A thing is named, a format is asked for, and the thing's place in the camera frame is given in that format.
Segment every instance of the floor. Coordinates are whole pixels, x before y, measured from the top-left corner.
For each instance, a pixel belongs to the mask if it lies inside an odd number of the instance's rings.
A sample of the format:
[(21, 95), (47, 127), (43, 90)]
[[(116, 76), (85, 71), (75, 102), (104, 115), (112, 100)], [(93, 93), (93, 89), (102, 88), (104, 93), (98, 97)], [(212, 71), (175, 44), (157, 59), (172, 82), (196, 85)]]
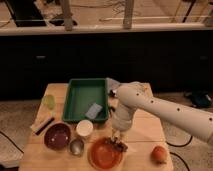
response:
[[(183, 93), (154, 93), (154, 96), (189, 106), (191, 105), (191, 102), (183, 97)], [(0, 130), (15, 141), (21, 149), (24, 149), (27, 143), (30, 133), (29, 126), (34, 122), (39, 105), (40, 100), (0, 102)], [(213, 112), (213, 108), (208, 108), (207, 110)], [(165, 121), (162, 121), (162, 126), (166, 139), (170, 143), (184, 144), (190, 137), (188, 133)], [(193, 138), (192, 142), (186, 147), (175, 148), (169, 146), (169, 149), (171, 152), (180, 155), (188, 163), (191, 171), (213, 170), (213, 148), (196, 138)], [(8, 167), (18, 165), (22, 154), (1, 135), (0, 151), (0, 164), (5, 164)], [(186, 170), (184, 164), (176, 156), (172, 156), (172, 160), (175, 171)], [(6, 169), (6, 171), (16, 170), (18, 170), (18, 168)]]
[[(43, 15), (48, 27), (54, 27), (49, 20), (62, 13), (61, 7), (54, 3), (44, 5), (36, 0), (35, 4)], [(133, 24), (140, 23), (171, 23), (182, 22), (190, 6), (190, 0), (135, 0), (133, 12)], [(70, 7), (73, 19), (78, 25), (118, 24), (121, 25), (124, 16), (124, 0), (71, 0)], [(208, 0), (197, 0), (186, 22), (201, 22), (209, 14), (211, 7)], [(16, 27), (7, 6), (0, 2), (0, 28)]]

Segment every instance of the peach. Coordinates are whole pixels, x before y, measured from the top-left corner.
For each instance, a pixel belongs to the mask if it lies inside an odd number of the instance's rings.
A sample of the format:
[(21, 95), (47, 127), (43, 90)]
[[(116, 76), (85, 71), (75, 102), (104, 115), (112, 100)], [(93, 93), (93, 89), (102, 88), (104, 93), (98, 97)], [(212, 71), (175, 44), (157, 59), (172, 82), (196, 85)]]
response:
[(151, 158), (156, 163), (166, 163), (167, 152), (166, 149), (162, 146), (155, 146), (151, 153)]

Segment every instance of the green plastic tray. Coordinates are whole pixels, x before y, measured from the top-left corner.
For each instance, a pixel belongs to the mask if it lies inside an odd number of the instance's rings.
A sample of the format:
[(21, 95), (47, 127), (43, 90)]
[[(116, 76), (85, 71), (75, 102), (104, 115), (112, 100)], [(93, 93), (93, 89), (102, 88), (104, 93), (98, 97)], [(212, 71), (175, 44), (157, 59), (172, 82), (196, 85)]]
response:
[(71, 79), (69, 82), (62, 120), (79, 122), (88, 119), (85, 113), (93, 103), (101, 105), (102, 111), (92, 122), (108, 119), (108, 98), (106, 79)]

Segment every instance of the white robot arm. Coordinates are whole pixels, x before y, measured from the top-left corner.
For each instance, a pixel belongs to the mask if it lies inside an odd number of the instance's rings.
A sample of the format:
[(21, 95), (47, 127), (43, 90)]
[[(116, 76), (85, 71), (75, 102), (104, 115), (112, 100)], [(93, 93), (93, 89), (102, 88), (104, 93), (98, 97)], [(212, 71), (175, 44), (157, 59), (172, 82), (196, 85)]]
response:
[(123, 84), (117, 89), (119, 100), (112, 117), (112, 127), (119, 131), (131, 128), (136, 109), (176, 125), (213, 146), (213, 113), (187, 107), (155, 97), (148, 97), (139, 82)]

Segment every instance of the orange plate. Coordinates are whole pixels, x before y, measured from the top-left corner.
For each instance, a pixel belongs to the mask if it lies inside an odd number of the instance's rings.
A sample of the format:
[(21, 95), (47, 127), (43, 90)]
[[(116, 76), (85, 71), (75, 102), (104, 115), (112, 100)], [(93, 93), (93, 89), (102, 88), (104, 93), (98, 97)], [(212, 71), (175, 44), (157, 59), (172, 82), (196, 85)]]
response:
[(90, 164), (97, 170), (109, 170), (118, 165), (122, 158), (122, 152), (107, 142), (104, 137), (95, 141), (89, 149), (88, 159)]

